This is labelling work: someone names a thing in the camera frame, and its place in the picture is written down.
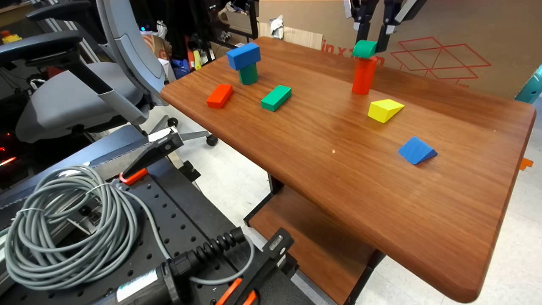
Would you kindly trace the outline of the crumpled white paper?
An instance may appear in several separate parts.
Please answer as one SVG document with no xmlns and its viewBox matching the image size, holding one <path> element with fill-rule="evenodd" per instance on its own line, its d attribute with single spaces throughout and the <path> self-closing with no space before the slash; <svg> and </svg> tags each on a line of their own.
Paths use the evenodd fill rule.
<svg viewBox="0 0 542 305">
<path fill-rule="evenodd" d="M 271 37 L 282 40 L 283 39 L 283 15 L 279 15 L 275 19 L 270 19 Z"/>
</svg>

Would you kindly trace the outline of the yellow wedge block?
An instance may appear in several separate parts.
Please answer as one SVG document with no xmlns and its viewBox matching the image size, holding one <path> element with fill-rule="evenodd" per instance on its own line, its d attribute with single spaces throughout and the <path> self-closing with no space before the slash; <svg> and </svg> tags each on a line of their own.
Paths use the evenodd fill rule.
<svg viewBox="0 0 542 305">
<path fill-rule="evenodd" d="M 380 123 L 386 123 L 397 114 L 405 105 L 392 99 L 383 99 L 371 102 L 368 108 L 368 116 Z"/>
</svg>

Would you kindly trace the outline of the orange cylinder block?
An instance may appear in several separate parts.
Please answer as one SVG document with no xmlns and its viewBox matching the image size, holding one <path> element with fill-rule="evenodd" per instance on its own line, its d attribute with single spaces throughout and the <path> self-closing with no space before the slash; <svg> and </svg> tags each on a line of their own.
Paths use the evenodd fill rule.
<svg viewBox="0 0 542 305">
<path fill-rule="evenodd" d="M 374 72 L 377 67 L 377 56 L 359 58 L 354 72 L 352 92 L 357 95 L 367 95 L 371 89 Z"/>
</svg>

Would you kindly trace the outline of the blue wedge block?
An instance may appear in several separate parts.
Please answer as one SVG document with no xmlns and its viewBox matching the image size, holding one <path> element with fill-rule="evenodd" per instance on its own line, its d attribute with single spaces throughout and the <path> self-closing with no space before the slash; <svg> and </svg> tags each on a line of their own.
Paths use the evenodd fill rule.
<svg viewBox="0 0 542 305">
<path fill-rule="evenodd" d="M 438 155 L 437 151 L 418 137 L 412 137 L 398 153 L 410 164 L 417 165 Z"/>
</svg>

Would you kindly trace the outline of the blue rectangular block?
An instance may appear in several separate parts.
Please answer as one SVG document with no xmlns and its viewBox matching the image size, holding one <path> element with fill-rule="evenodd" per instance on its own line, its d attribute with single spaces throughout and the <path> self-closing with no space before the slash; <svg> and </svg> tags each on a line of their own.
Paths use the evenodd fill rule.
<svg viewBox="0 0 542 305">
<path fill-rule="evenodd" d="M 260 47 L 255 43 L 247 43 L 226 52 L 229 66 L 239 71 L 261 60 Z"/>
</svg>

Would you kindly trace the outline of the grey office chair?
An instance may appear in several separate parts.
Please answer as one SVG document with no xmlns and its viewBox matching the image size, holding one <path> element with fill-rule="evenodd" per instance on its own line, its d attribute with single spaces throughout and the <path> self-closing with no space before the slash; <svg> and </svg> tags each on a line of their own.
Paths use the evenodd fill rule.
<svg viewBox="0 0 542 305">
<path fill-rule="evenodd" d="M 88 11 L 89 0 L 43 6 L 26 17 L 31 21 L 71 21 L 87 31 L 111 58 L 87 64 L 80 56 L 83 34 L 62 30 L 0 45 L 0 67 L 22 60 L 27 67 L 57 67 L 29 98 L 15 127 L 26 143 L 70 133 L 100 133 L 126 123 L 141 125 L 168 84 L 166 72 L 137 28 L 130 0 L 95 0 L 101 28 Z"/>
</svg>

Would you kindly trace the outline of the light cardboard sheet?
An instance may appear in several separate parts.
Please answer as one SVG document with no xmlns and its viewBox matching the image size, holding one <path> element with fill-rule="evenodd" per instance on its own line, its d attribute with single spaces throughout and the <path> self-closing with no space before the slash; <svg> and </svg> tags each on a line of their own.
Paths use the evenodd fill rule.
<svg viewBox="0 0 542 305">
<path fill-rule="evenodd" d="M 259 36 L 273 37 L 271 25 L 268 23 L 259 22 Z M 314 33 L 283 26 L 282 38 L 278 38 L 278 40 L 313 48 L 314 50 L 320 50 L 323 43 L 323 37 L 324 36 L 321 33 Z"/>
</svg>

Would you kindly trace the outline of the green rectangular block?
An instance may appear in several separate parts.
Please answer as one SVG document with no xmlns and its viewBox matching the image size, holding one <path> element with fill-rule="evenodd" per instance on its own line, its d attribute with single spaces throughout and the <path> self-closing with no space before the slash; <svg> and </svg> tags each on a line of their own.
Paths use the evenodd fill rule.
<svg viewBox="0 0 542 305">
<path fill-rule="evenodd" d="M 290 87 L 278 85 L 261 100 L 261 106 L 265 110 L 275 112 L 291 95 Z"/>
</svg>

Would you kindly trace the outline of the green semi cylinder block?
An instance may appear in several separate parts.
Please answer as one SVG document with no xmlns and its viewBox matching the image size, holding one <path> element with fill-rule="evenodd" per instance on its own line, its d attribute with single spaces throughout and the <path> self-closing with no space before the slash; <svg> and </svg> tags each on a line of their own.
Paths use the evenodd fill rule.
<svg viewBox="0 0 542 305">
<path fill-rule="evenodd" d="M 357 58 L 371 58 L 377 50 L 377 41 L 359 40 L 352 50 L 352 56 Z"/>
</svg>

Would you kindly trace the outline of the large printed cardboard box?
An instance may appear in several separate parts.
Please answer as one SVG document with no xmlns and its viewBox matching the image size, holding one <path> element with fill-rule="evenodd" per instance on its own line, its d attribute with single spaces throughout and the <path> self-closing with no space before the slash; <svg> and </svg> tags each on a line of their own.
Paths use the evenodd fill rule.
<svg viewBox="0 0 542 305">
<path fill-rule="evenodd" d="M 260 0 L 259 20 L 323 34 L 321 51 L 352 56 L 348 0 Z M 515 98 L 542 64 L 542 0 L 427 0 L 378 54 L 382 65 Z"/>
</svg>

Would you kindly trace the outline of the orange rectangular block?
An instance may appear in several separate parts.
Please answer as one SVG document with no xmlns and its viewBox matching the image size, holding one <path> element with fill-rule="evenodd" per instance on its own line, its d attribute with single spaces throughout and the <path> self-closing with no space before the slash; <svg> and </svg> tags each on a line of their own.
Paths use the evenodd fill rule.
<svg viewBox="0 0 542 305">
<path fill-rule="evenodd" d="M 223 108 L 230 95 L 233 93 L 231 84 L 219 84 L 207 98 L 207 106 L 210 108 Z"/>
</svg>

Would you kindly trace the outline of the teal plastic object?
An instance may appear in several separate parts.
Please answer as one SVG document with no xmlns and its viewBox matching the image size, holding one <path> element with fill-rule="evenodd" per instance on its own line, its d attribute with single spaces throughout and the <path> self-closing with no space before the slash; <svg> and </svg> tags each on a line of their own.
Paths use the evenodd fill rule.
<svg viewBox="0 0 542 305">
<path fill-rule="evenodd" d="M 515 100 L 527 104 L 532 104 L 542 94 L 542 64 L 520 90 Z"/>
</svg>

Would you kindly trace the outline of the black and orange clamp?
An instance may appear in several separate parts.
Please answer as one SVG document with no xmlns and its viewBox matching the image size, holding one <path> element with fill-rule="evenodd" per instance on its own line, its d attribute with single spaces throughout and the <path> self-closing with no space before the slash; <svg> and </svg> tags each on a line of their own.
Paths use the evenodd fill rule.
<svg viewBox="0 0 542 305">
<path fill-rule="evenodd" d="M 131 186 L 148 174 L 148 167 L 168 156 L 179 147 L 183 141 L 176 131 L 169 131 L 168 134 L 151 141 L 144 147 L 135 159 L 130 162 L 127 168 L 120 172 L 118 179 L 127 186 Z"/>
<path fill-rule="evenodd" d="M 292 277 L 299 268 L 298 261 L 288 253 L 293 244 L 290 233 L 279 228 L 243 276 L 234 280 L 215 305 L 255 305 L 259 289 L 275 270 Z"/>
</svg>

